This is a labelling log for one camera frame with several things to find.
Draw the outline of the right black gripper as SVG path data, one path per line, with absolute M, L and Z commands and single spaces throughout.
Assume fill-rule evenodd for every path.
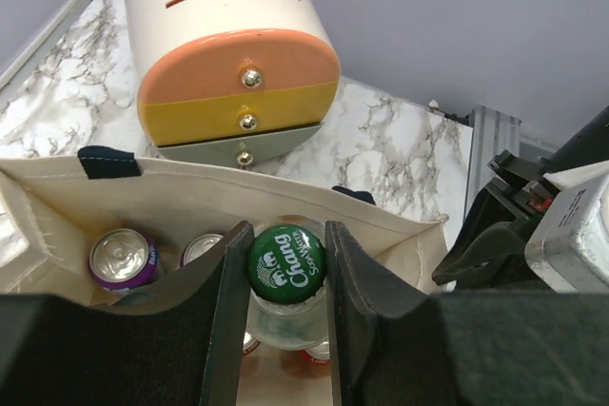
M 559 190 L 542 177 L 540 164 L 507 150 L 488 166 L 495 177 L 477 194 L 432 280 L 457 290 L 547 290 L 524 250 Z

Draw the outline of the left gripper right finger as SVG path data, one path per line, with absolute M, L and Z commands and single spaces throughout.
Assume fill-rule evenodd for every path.
M 337 405 L 604 405 L 604 294 L 427 295 L 328 222 L 327 302 Z

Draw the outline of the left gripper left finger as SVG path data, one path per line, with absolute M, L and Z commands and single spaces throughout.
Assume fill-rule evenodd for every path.
M 112 305 L 1 299 L 5 405 L 233 405 L 254 233 L 240 222 L 202 257 Z

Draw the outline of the red soda can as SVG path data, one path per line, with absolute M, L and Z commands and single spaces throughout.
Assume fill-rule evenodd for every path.
M 313 364 L 329 364 L 331 360 L 329 340 L 326 339 L 320 344 L 304 349 L 303 357 Z
M 248 331 L 244 332 L 243 356 L 253 353 L 261 344 L 259 340 L 254 338 Z

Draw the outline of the red soda can front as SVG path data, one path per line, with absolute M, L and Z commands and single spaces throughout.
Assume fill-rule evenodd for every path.
M 331 360 L 329 340 L 326 339 L 320 344 L 304 349 L 303 357 L 313 364 L 329 364 Z

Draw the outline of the purple soda can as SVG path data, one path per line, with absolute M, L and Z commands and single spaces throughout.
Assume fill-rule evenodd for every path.
M 103 235 L 90 249 L 88 271 L 105 290 L 124 295 L 163 276 L 156 241 L 131 228 Z
M 223 237 L 221 234 L 207 233 L 195 238 L 183 250 L 178 267 L 182 268 L 186 264 L 200 258 Z

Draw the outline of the clear bottle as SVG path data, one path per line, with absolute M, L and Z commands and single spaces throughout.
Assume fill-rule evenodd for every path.
M 254 227 L 246 252 L 246 330 L 271 347 L 301 351 L 328 339 L 324 224 L 283 215 Z

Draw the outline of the purple soda can front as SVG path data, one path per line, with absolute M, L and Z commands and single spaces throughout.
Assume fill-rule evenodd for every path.
M 163 276 L 156 241 L 131 228 L 103 235 L 90 249 L 88 271 L 105 290 L 124 295 Z

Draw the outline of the beige canvas bag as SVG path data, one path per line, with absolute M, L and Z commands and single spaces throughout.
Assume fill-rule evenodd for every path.
M 1 201 L 26 242 L 1 265 L 1 299 L 51 294 L 93 307 L 142 288 L 111 293 L 88 271 L 91 247 L 118 228 L 156 241 L 164 271 L 158 280 L 181 269 L 180 256 L 195 238 L 225 236 L 240 222 L 249 222 L 254 233 L 257 224 L 283 215 L 322 222 L 324 229 L 328 222 L 344 224 L 370 257 L 425 293 L 437 290 L 431 275 L 447 252 L 439 223 L 411 222 L 333 190 L 234 168 L 137 159 L 108 148 L 5 159 Z M 266 344 L 242 356 L 233 405 L 332 403 L 331 366 Z

